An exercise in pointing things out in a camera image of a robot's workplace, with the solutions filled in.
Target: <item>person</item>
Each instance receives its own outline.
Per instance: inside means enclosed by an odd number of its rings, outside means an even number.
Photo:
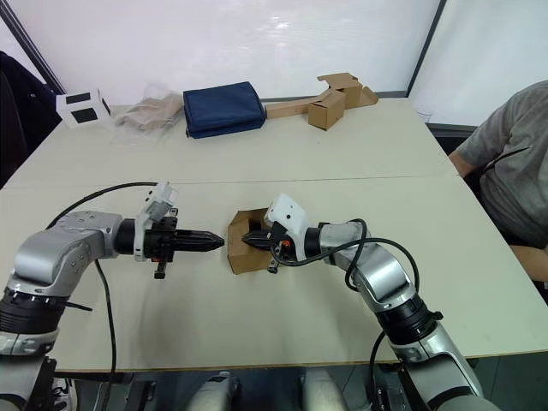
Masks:
[[[548,303],[548,80],[512,96],[449,158]]]

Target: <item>person's arm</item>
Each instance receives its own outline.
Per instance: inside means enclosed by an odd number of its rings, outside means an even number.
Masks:
[[[461,177],[490,163],[503,153],[515,120],[517,99],[516,94],[506,104],[496,109],[466,141],[449,155],[449,159]]]
[[[534,247],[510,246],[525,272],[534,281],[548,282],[548,254]]]
[[[467,163],[464,158],[461,157],[461,154],[459,154],[457,150],[453,151],[449,155],[449,160],[451,160],[451,163],[453,163],[459,173],[459,176],[461,176],[462,178],[466,177],[468,174],[478,168],[478,166],[476,165],[471,165]]]

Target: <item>black cable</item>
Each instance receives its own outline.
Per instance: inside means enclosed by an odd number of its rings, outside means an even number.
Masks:
[[[379,410],[377,385],[375,384],[374,367],[375,367],[375,357],[377,357],[378,347],[380,347],[380,343],[383,341],[383,338],[385,335],[386,334],[384,334],[384,331],[380,332],[377,339],[375,340],[375,343],[373,344],[371,355],[369,357],[369,380],[368,380],[367,388],[369,390],[369,401],[371,401],[372,411]]]
[[[152,186],[156,186],[157,184],[158,184],[157,182],[126,182],[124,184],[118,184],[117,186],[112,186],[112,187],[105,188],[103,190],[96,191],[95,193],[87,195],[83,199],[76,201],[74,204],[68,206],[63,211],[61,211],[57,215],[57,217],[55,217],[53,219],[53,221],[46,227],[46,229],[50,229],[51,227],[53,227],[61,217],[64,217],[65,215],[69,214],[77,206],[81,206],[82,204],[86,203],[87,201],[96,199],[100,195],[110,193],[111,191],[119,190],[120,188],[147,187],[147,186],[152,187]]]
[[[355,218],[354,220],[350,220],[355,223],[361,224],[361,240],[365,240],[367,238],[367,224],[364,220],[361,218]],[[361,252],[363,251],[363,247],[366,245],[365,242],[361,241],[360,245],[358,246],[358,249],[356,250],[354,254],[354,258],[352,259],[352,262],[348,266],[348,269],[344,273],[344,283],[346,286],[351,289],[352,291],[359,292],[358,288],[353,285],[350,282],[350,277],[352,276],[352,271],[354,271],[354,268],[356,267],[356,264],[358,264],[358,260],[360,259]]]
[[[356,244],[360,244],[360,243],[367,244],[369,242],[380,242],[380,243],[383,243],[383,244],[388,244],[392,247],[397,248],[402,253],[404,253],[405,256],[407,257],[407,259],[409,260],[409,263],[411,264],[411,268],[413,269],[414,287],[417,290],[417,292],[419,292],[419,286],[420,286],[419,268],[417,267],[417,263],[415,263],[413,256],[411,255],[411,253],[404,246],[402,246],[401,244],[398,244],[395,241],[389,240],[387,238],[369,237],[369,238],[365,238],[365,239],[360,238],[359,240],[352,240],[352,241],[349,241],[349,242],[345,242],[344,244],[342,244],[340,246],[334,247],[329,251],[325,251],[325,252],[320,253],[318,255],[315,255],[313,257],[309,257],[308,259],[302,259],[301,261],[289,261],[289,260],[286,260],[286,259],[282,259],[276,253],[276,248],[273,244],[271,245],[271,253],[272,253],[272,258],[281,265],[286,265],[287,267],[302,267],[303,265],[307,265],[307,264],[313,263],[314,261],[319,261],[321,259],[329,257],[330,255],[332,255],[334,253],[338,253],[339,251],[344,250],[345,248],[349,248],[349,247],[355,246]]]
[[[51,221],[51,223],[46,227],[46,229],[50,229],[53,227],[59,219],[64,217],[65,215],[69,214],[74,208],[81,206],[82,204],[86,203],[87,201],[94,200],[97,197],[110,193],[111,191],[119,190],[121,188],[128,188],[128,187],[153,187],[158,185],[157,182],[126,182],[124,184],[118,184],[116,186],[104,188],[102,190],[96,191],[95,193],[89,194],[86,197],[84,197],[81,200],[76,201],[72,205],[69,205],[67,208],[65,208],[63,211],[61,211],[54,219]],[[110,289],[109,284],[106,281],[106,276],[104,275],[103,268],[101,267],[101,264],[98,262],[98,260],[95,260],[95,266],[97,267],[97,271],[99,274],[99,277],[101,278],[101,282],[103,283],[104,287],[104,297],[106,299],[106,311],[109,318],[109,329],[110,329],[110,347],[112,350],[111,353],[111,363],[110,363],[110,373],[109,373],[109,381],[106,386],[106,391],[103,396],[103,401],[101,402],[101,410],[105,411],[107,407],[107,403],[110,398],[110,388],[112,386],[112,383],[114,382],[114,377],[116,375],[116,335],[114,332],[114,319],[112,316],[112,305],[110,303]]]
[[[106,389],[103,396],[103,401],[101,402],[101,411],[106,410],[107,403],[109,402],[110,398],[110,388],[112,387],[112,383],[114,382],[114,376],[116,372],[116,335],[114,333],[114,319],[112,317],[112,305],[110,303],[110,289],[109,284],[106,281],[106,277],[103,273],[103,268],[101,267],[101,264],[99,263],[98,259],[95,261],[95,267],[97,267],[97,271],[99,273],[99,277],[101,278],[101,282],[103,283],[104,287],[104,298],[106,300],[106,312],[109,317],[109,329],[110,329],[110,348],[112,350],[112,357],[110,362],[110,374],[109,374],[109,382],[106,385]]]

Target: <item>floor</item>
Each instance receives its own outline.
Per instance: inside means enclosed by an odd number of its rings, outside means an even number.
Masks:
[[[364,380],[367,366],[330,366],[331,377],[342,391],[350,410],[366,409]],[[475,366],[485,397],[502,411],[548,411],[548,353],[479,359]],[[138,379],[157,382],[146,411],[183,410],[194,392],[214,372],[164,372],[139,374]],[[241,395],[235,411],[293,411],[299,409],[298,380],[302,368],[236,370]],[[80,410],[92,411],[98,383],[80,384]],[[128,385],[115,385],[109,410],[122,410]]]

